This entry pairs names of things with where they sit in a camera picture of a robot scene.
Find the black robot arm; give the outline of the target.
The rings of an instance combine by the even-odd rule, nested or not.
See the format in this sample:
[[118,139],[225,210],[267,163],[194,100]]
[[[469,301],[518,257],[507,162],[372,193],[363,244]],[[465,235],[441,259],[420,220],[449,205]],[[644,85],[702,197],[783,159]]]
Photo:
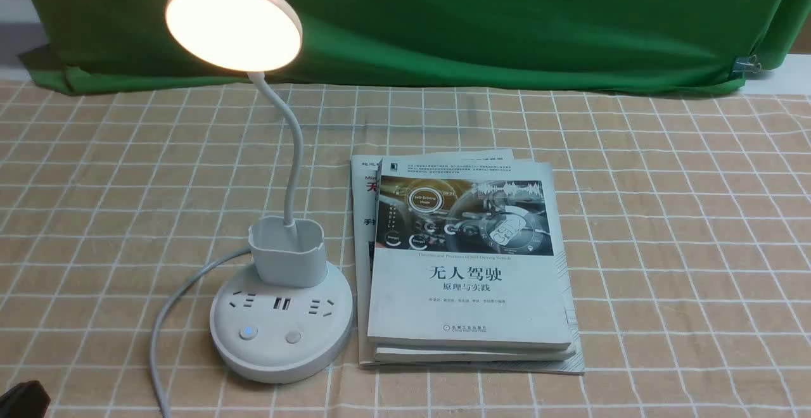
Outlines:
[[44,417],[51,398],[38,380],[18,383],[1,398],[1,417]]

